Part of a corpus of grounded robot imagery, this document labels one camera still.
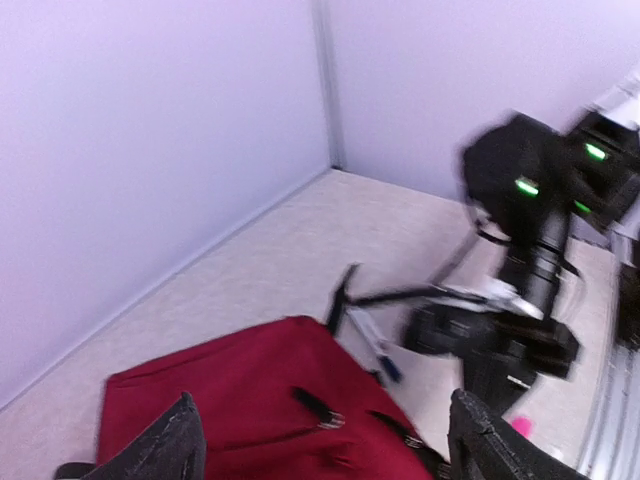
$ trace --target beige floor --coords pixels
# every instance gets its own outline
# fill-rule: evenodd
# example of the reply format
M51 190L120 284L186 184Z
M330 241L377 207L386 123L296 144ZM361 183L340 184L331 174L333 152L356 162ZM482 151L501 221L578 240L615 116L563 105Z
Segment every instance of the beige floor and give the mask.
M102 382L110 374L281 316L323 318L335 282L352 262L363 264L354 285L361 292L424 280L468 228L454 202L349 174L324 176L178 274L3 411L0 478L50 478L61 462L91 460ZM478 284L499 254L482 243L451 281ZM544 378L511 413L531 417L533 441L570 464L605 358L614 289L609 253L574 242L571 258L588 283L571 323L584 346L581 362L570 382ZM397 316L397 309L376 312L390 333ZM370 365L349 325L341 341ZM446 453L458 363L399 349L394 358L407 379L392 394L425 438Z

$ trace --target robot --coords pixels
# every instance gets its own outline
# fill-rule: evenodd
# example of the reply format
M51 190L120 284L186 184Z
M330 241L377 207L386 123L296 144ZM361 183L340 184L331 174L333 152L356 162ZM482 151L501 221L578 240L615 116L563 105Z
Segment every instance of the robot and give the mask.
M565 258L575 216L600 233L631 236L640 224L640 67L598 98L566 133L521 113L483 132L462 152L466 204L476 238L506 247L501 268L482 291L444 284L473 247L466 242L433 283L354 298L351 266L337 288L327 328L343 317L371 345L382 371L402 373L386 355L367 309L418 302L402 346L423 355L453 354L463 386L452 397L450 468L442 478L586 478L517 434L502 415L540 374L566 378L580 344L553 318L560 274L581 277ZM480 218L477 207L487 216ZM497 225L504 237L486 230Z

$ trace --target green led light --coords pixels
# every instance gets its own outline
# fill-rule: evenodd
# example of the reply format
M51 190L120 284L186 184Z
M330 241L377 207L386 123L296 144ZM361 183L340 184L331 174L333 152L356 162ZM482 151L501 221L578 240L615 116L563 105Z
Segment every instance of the green led light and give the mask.
M576 204L576 207L578 207L584 213L591 213L591 209L589 207L587 207L586 205L583 205L580 202L575 202L575 204Z
M587 153L596 160L602 162L605 158L607 158L607 154L604 150L600 150L598 147L591 145L590 143L587 143L585 147L587 149Z
M538 187L535 184L529 183L524 178L519 178L518 180L516 180L516 186L520 189L520 191L526 193L531 197L535 197L536 195L538 195Z

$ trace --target black strap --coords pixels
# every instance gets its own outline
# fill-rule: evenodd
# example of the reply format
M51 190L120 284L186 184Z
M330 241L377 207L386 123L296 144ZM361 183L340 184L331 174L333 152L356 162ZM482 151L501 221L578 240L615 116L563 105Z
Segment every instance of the black strap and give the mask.
M53 476L53 480L67 480L84 477L95 470L94 463L70 462L60 465Z
M416 454L427 471L437 480L451 479L451 465L436 450L429 447L421 438L389 415L373 411L369 411L369 413L398 435L402 442Z
M307 392L304 388L292 387L291 393L293 398L318 417L320 421L319 428L335 430L344 425L344 417L341 414L331 410L326 403L312 393Z

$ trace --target wall baseboard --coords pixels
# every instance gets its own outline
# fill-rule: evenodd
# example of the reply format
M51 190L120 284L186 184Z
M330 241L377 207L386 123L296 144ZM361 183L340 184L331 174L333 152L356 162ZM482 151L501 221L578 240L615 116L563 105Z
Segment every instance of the wall baseboard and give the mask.
M13 402L24 395L31 387L36 385L47 374L54 370L60 363L62 363L67 357L72 355L76 350L81 348L93 337L98 335L103 329L108 327L112 322L126 314L138 304L143 302L146 298L156 292L158 289L171 280L175 275L189 268L191 265L200 260L203 256L215 251L223 243L233 238L235 235L242 232L245 228L250 227L256 221L258 221L263 215L269 213L280 204L296 195L300 191L307 188L310 184L315 182L318 178L323 176L329 171L328 165L323 165L322 168L313 171L310 175L305 176L300 182L295 183L290 188L284 190L280 194L276 195L271 201L267 202L263 207L257 209L254 212L246 215L240 221L234 223L230 228L225 230L222 234L215 236L203 245L201 248L185 256L184 259L177 262L173 267L169 268L166 272L160 275L155 281L141 289L139 292L132 294L127 300L120 305L111 309L111 313L107 314L100 321L96 322L95 326L89 329L87 332L81 333L78 340L70 344L66 349L60 352L56 358L48 365L42 368L36 375L26 379L22 385L13 391L7 392L0 396L0 413L8 408Z

